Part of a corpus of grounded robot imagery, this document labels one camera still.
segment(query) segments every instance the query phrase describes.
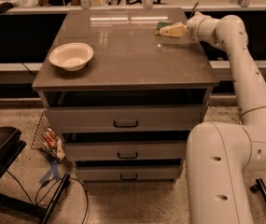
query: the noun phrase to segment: wire basket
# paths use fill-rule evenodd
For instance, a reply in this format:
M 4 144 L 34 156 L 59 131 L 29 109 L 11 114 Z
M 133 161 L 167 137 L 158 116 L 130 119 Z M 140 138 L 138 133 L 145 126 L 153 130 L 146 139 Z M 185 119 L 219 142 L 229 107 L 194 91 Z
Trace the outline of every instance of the wire basket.
M 45 146 L 45 139 L 43 135 L 49 128 L 50 125 L 48 119 L 46 118 L 44 113 L 42 113 L 38 122 L 31 149 L 39 151 L 44 157 L 46 157 L 48 161 L 60 161 L 60 159 L 56 155 L 56 152 L 46 148 Z

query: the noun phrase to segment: speckled floor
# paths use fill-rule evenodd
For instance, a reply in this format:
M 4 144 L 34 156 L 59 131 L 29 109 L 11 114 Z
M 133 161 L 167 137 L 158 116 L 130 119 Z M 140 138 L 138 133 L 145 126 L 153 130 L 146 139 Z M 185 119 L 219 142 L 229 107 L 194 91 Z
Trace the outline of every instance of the speckled floor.
M 42 104 L 38 99 L 0 100 L 0 126 L 14 126 L 22 131 L 21 139 L 27 143 L 25 150 L 10 166 L 9 171 L 16 176 L 31 199 L 40 187 L 40 180 L 49 170 L 48 161 L 36 150 L 31 149 L 37 124 L 42 115 Z M 211 107 L 205 120 L 238 123 L 237 109 L 233 96 L 212 97 Z M 64 161 L 59 165 L 59 173 L 69 173 L 75 177 L 71 164 Z M 266 184 L 266 171 L 244 173 L 249 188 L 256 178 Z M 28 201 L 16 181 L 8 174 L 0 179 L 0 192 L 20 200 Z M 260 193 L 247 192 L 256 224 L 266 223 L 266 205 Z M 118 223 L 189 223 L 189 203 L 186 171 L 175 183 L 125 183 L 88 185 L 90 224 Z M 48 195 L 43 203 L 49 201 Z M 71 181 L 66 198 L 57 205 L 49 223 L 82 223 L 86 208 L 86 198 L 78 182 Z M 2 223 L 38 223 L 32 217 L 0 206 Z

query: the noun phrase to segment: white bowl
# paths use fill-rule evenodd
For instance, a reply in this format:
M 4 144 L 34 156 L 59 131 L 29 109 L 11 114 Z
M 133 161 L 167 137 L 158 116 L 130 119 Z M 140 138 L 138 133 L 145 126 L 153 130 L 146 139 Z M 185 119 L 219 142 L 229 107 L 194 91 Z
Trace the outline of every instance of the white bowl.
M 83 68 L 92 58 L 93 49 L 85 43 L 68 43 L 54 49 L 49 55 L 49 61 L 67 71 L 77 71 Z

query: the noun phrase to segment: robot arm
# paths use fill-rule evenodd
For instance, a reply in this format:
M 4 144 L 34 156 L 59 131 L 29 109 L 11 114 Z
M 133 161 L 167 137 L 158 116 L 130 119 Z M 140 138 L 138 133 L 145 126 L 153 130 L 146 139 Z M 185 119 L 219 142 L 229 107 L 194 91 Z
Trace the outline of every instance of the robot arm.
M 196 13 L 187 35 L 227 53 L 241 121 L 205 122 L 189 134 L 191 224 L 253 223 L 242 171 L 266 168 L 266 82 L 247 49 L 240 18 Z

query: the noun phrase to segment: drawer handle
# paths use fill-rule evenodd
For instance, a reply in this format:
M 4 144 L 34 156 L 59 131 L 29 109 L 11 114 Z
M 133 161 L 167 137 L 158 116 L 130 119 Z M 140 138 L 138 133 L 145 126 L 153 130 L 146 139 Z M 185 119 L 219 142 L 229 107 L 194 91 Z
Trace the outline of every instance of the drawer handle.
M 134 159 L 138 158 L 138 156 L 139 156 L 138 152 L 135 152 L 135 155 L 134 156 L 125 156 L 125 155 L 121 155 L 118 152 L 118 158 L 120 160 L 134 160 Z
M 139 121 L 136 120 L 133 123 L 130 121 L 115 121 L 113 122 L 115 128 L 135 128 L 139 125 Z
M 120 175 L 120 179 L 122 181 L 134 181 L 138 178 L 138 174 L 134 175 L 133 177 L 124 177 L 123 175 Z

